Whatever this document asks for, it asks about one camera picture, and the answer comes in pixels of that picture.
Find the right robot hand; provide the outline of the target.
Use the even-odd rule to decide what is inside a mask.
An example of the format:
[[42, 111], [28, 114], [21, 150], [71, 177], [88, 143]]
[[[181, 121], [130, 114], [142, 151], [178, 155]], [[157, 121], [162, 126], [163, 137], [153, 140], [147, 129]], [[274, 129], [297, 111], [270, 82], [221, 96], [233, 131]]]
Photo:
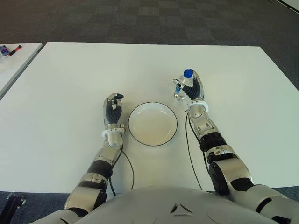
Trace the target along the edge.
[[186, 69], [178, 79], [173, 79], [175, 84], [174, 98], [184, 101], [189, 98], [204, 100], [204, 89], [198, 74], [192, 69]]

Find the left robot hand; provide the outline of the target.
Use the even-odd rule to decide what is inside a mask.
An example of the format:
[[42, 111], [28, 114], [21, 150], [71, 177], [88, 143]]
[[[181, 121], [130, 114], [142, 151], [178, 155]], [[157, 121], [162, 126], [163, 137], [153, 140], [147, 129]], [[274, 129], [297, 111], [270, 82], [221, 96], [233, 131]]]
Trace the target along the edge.
[[122, 114], [122, 94], [112, 93], [103, 104], [104, 125], [117, 124]]

